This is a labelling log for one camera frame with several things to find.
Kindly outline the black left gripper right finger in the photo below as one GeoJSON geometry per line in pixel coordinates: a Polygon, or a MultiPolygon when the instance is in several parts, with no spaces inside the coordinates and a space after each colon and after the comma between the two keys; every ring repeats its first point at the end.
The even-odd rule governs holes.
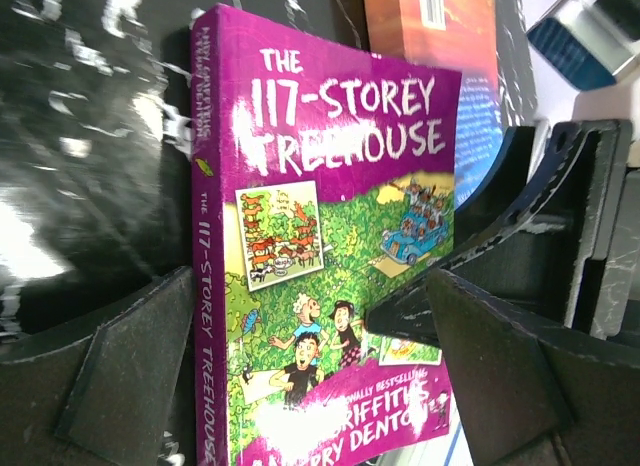
{"type": "Polygon", "coordinates": [[[638,349],[455,296],[436,329],[475,464],[638,464],[638,349]]]}

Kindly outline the purple treehouse book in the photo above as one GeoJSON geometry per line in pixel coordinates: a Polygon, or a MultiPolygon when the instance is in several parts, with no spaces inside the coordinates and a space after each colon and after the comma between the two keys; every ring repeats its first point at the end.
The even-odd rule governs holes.
{"type": "Polygon", "coordinates": [[[444,436],[441,352],[374,306],[453,246],[461,75],[228,5],[191,32],[202,465],[355,465],[444,436]]]}

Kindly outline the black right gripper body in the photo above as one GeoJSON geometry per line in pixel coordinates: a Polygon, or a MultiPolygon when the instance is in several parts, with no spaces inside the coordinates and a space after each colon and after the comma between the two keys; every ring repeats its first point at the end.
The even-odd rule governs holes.
{"type": "Polygon", "coordinates": [[[639,260],[639,171],[623,120],[560,123],[544,173],[558,163],[532,218],[532,308],[598,339],[619,334],[639,260]]]}

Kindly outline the black marbled table mat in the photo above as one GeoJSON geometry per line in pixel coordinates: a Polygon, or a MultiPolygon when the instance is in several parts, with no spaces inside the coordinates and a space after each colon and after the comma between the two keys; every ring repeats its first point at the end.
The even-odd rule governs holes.
{"type": "MultiPolygon", "coordinates": [[[[190,268],[191,325],[153,465],[202,465],[191,32],[221,4],[415,63],[371,50],[364,0],[1,0],[1,349],[190,268]]],[[[504,133],[535,97],[522,0],[495,5],[504,133]]]]}

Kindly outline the blue paperback book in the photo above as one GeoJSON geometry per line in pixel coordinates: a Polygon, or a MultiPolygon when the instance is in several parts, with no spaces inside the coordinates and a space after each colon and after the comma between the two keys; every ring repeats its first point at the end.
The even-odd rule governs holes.
{"type": "Polygon", "coordinates": [[[462,73],[455,206],[476,191],[502,143],[495,0],[364,0],[375,53],[462,73]]]}

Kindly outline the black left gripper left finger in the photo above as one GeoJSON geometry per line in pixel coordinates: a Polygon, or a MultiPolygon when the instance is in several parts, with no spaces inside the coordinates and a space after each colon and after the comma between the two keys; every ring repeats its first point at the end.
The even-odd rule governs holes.
{"type": "Polygon", "coordinates": [[[155,464],[193,304],[182,267],[2,347],[2,464],[155,464]]]}

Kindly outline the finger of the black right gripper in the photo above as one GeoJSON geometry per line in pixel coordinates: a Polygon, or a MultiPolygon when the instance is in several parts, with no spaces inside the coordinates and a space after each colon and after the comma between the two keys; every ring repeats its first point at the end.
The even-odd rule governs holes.
{"type": "Polygon", "coordinates": [[[478,189],[455,212],[457,236],[580,235],[590,177],[589,131],[557,125],[534,173],[537,130],[512,127],[478,189]]]}
{"type": "Polygon", "coordinates": [[[570,237],[512,235],[455,268],[431,267],[369,308],[366,329],[438,346],[437,322],[465,301],[455,296],[458,286],[562,323],[570,288],[570,237]]]}

